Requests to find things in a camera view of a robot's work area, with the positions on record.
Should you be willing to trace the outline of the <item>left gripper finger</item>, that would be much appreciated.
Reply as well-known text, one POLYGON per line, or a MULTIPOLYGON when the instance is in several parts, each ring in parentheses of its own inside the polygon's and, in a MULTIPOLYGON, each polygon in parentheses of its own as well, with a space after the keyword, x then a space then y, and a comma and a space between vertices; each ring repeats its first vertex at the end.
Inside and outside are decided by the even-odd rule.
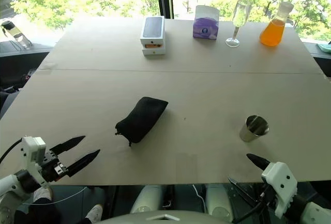
POLYGON ((76 162, 74 162, 72 165, 67 167, 66 175, 69 177, 72 177, 73 175, 75 175, 76 173, 81 171, 83 168, 85 168, 89 163, 91 163, 97 157, 99 152, 100 152, 100 149, 98 149, 92 153, 89 153, 89 154, 85 155, 84 157, 80 158, 79 160, 77 160, 76 162))
POLYGON ((50 151, 52 151, 55 155, 59 155, 63 152, 66 152, 66 151, 72 149, 76 145, 78 145, 84 138, 85 138, 85 136, 71 138, 68 141, 65 141, 64 143, 60 143, 60 144, 52 147, 50 149, 50 151))

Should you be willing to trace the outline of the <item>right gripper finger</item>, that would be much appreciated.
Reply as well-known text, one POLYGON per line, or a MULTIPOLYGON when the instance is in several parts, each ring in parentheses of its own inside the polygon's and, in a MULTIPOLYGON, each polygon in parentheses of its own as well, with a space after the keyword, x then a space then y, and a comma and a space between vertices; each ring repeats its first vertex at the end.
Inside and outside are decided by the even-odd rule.
POLYGON ((256 206, 257 205, 257 200, 254 199, 248 192, 246 192, 244 190, 244 188, 242 188, 239 183, 233 179, 228 177, 229 182, 231 183, 231 185, 234 187, 234 189, 236 190, 236 192, 239 194, 239 196, 249 205, 249 206, 256 206))
POLYGON ((269 166, 270 164, 270 161, 263 158, 263 157, 260 157, 258 155, 255 155, 255 154, 251 154, 251 153, 248 153, 246 154, 247 158, 255 165, 257 166, 258 168, 260 168, 262 171, 265 171, 266 168, 269 166))

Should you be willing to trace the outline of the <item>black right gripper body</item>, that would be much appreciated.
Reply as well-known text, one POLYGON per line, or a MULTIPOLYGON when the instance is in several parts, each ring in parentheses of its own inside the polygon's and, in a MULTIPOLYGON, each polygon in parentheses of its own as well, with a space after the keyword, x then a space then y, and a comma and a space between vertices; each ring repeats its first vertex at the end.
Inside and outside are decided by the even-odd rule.
POLYGON ((276 198, 274 188, 267 183, 255 184, 255 195, 257 196, 257 210, 263 210, 270 203, 273 204, 276 198))

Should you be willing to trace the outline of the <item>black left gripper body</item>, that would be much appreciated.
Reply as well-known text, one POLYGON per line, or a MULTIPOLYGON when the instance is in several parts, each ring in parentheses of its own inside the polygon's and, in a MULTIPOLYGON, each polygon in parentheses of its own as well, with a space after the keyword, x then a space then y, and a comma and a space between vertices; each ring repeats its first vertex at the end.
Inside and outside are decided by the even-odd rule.
POLYGON ((46 182, 58 181, 68 174, 67 168, 60 162, 58 155, 64 150, 49 150, 41 161, 41 175, 46 182))

